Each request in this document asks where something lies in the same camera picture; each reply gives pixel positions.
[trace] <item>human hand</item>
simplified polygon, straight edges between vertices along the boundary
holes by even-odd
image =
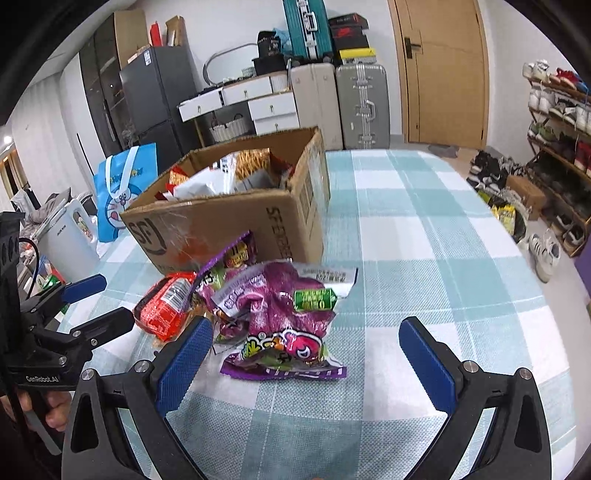
[[[18,390],[17,393],[23,412],[32,410],[33,404],[29,394],[22,390]],[[58,432],[63,432],[66,429],[68,415],[70,414],[70,405],[72,404],[70,392],[47,392],[45,398],[51,408],[45,417],[47,425],[52,429],[56,429]],[[14,420],[14,412],[8,401],[8,397],[6,395],[0,397],[0,402],[7,415]]]

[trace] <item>tiled floor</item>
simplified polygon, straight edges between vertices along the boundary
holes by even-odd
[[[394,144],[392,148],[428,151],[424,144]],[[470,170],[470,161],[476,150],[461,148],[457,158],[444,158],[463,178]],[[528,232],[542,235],[547,227],[542,220],[530,222]],[[528,251],[525,259],[534,269],[534,260]],[[569,359],[570,375],[573,380],[574,409],[577,420],[576,461],[591,443],[591,320],[586,310],[589,293],[585,289],[574,261],[564,251],[561,252],[558,269],[547,284],[538,282],[548,306],[552,310],[564,347]]]

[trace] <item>gray refrigerator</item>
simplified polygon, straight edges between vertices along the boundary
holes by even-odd
[[[185,46],[150,47],[121,70],[121,82],[139,143],[156,143],[158,173],[201,148],[193,123],[184,123],[177,108],[197,96]]]

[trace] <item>blue gripper pad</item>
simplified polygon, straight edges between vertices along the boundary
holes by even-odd
[[[451,415],[456,409],[455,383],[435,352],[408,320],[400,324],[398,341],[433,407]]]
[[[204,318],[191,335],[185,339],[167,369],[160,376],[156,409],[163,418],[169,411],[176,410],[181,404],[212,343],[213,326],[209,320]]]
[[[107,280],[102,275],[93,275],[84,280],[66,285],[61,294],[61,300],[65,303],[76,303],[95,293],[100,293],[107,288]]]

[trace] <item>doraemon bag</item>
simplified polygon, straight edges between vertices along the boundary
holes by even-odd
[[[131,147],[99,165],[94,176],[99,240],[112,242],[125,224],[119,216],[158,178],[156,144]]]

